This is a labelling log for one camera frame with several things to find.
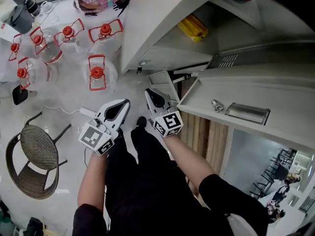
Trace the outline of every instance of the wicker chair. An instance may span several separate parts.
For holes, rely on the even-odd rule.
[[[41,114],[42,112],[25,123],[21,133],[11,139],[5,151],[6,165],[13,182],[24,194],[34,199],[47,199],[55,192],[59,180],[59,166],[67,162],[66,160],[59,164],[58,151],[55,143],[63,136],[67,129],[71,127],[71,124],[69,124],[56,139],[52,140],[41,128],[29,125],[30,121],[39,117]],[[21,172],[17,174],[14,169],[12,156],[14,147],[19,141],[21,141],[21,147],[25,156],[28,158],[28,162]],[[30,162],[38,168],[46,170],[46,174],[43,175],[34,171],[29,167]],[[48,174],[54,169],[57,169],[54,182],[45,189]]]

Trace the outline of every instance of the black container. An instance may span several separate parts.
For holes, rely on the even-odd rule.
[[[25,9],[33,16],[36,17],[40,14],[40,7],[34,0],[25,0]]]
[[[29,97],[29,92],[26,89],[21,89],[21,86],[18,85],[12,91],[12,98],[15,105],[20,105]]]
[[[23,5],[15,6],[9,15],[9,18],[6,20],[7,24],[22,34],[30,31],[33,22],[34,18]]]

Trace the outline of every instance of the open drawer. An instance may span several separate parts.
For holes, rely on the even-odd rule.
[[[251,65],[200,72],[181,111],[256,133],[292,148],[315,149],[315,72],[311,65]],[[224,105],[217,113],[215,99]],[[265,125],[225,115],[233,104],[269,109]]]

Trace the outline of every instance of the cabinet door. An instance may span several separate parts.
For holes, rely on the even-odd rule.
[[[256,133],[302,151],[315,149],[313,65],[265,64],[209,69],[180,101],[184,112]],[[211,101],[224,109],[217,113]],[[265,125],[226,115],[233,104],[269,109]]]
[[[157,48],[148,50],[131,69],[141,65],[146,70],[174,70],[177,68],[209,62],[211,55],[183,50]]]
[[[208,0],[130,0],[125,11],[122,73],[158,40]]]

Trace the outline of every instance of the vent grille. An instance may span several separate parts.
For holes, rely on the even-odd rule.
[[[221,63],[219,64],[219,67],[229,67],[232,66],[237,59],[238,54],[236,55],[230,55],[226,56],[222,59]]]

